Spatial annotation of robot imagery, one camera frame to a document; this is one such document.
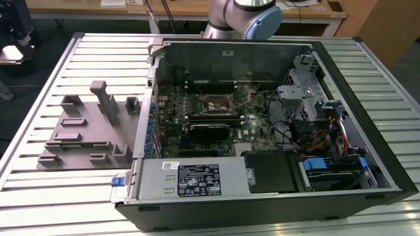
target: power supply label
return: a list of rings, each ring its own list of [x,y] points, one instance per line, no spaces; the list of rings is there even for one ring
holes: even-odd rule
[[[177,166],[177,195],[181,198],[221,195],[219,165]]]

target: desk leg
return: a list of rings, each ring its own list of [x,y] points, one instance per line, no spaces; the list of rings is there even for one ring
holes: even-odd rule
[[[340,27],[343,19],[331,19],[329,24],[327,25],[327,28],[323,33],[323,37],[333,37],[336,34],[336,31]]]
[[[4,85],[4,83],[1,83],[0,81],[0,98],[3,98],[4,100],[12,100],[15,97],[15,94],[12,93],[12,91],[8,89],[8,87]]]
[[[156,16],[156,21],[152,19],[151,16],[147,17],[147,20],[149,22],[151,33],[160,34],[159,27],[157,27],[159,16]]]
[[[53,19],[53,22],[57,25],[59,29],[64,27],[64,20],[63,19]]]

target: slotted aluminum surface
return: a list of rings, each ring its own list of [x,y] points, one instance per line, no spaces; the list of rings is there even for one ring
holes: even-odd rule
[[[96,101],[88,86],[105,80],[107,92],[117,101],[143,99],[148,72],[143,34],[85,34],[73,39],[1,159],[0,231],[21,235],[419,235],[420,195],[389,205],[376,206],[341,220],[295,222],[176,232],[143,233],[109,203],[111,177],[127,170],[36,170],[61,114],[63,95],[79,94]],[[323,42],[341,73],[383,133],[389,146],[420,188],[420,113],[401,85],[351,38],[279,37],[284,40]]]

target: blue drive bracket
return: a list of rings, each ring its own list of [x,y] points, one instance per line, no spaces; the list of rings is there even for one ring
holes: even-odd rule
[[[113,177],[111,180],[112,187],[121,187],[124,186],[125,178],[124,177]]]
[[[308,158],[303,162],[304,170],[319,170],[319,169],[327,169],[327,164],[323,158]]]

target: floor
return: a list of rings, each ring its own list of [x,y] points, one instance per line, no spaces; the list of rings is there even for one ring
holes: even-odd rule
[[[37,48],[32,60],[36,71],[29,76],[11,78],[0,70],[1,81],[15,93],[13,100],[3,101],[0,99],[0,157],[31,109],[73,32],[149,33],[145,21],[68,20],[65,21],[65,27],[61,29],[57,29],[52,20],[35,20],[35,23],[43,39],[43,46]],[[188,24],[175,22],[175,27],[177,33],[199,33],[204,30],[205,24],[205,22],[191,22]],[[160,28],[163,33],[171,33],[165,22],[160,22]],[[395,65],[392,73],[417,102],[420,102],[420,93],[416,92],[420,87],[419,65],[420,44],[415,43]]]

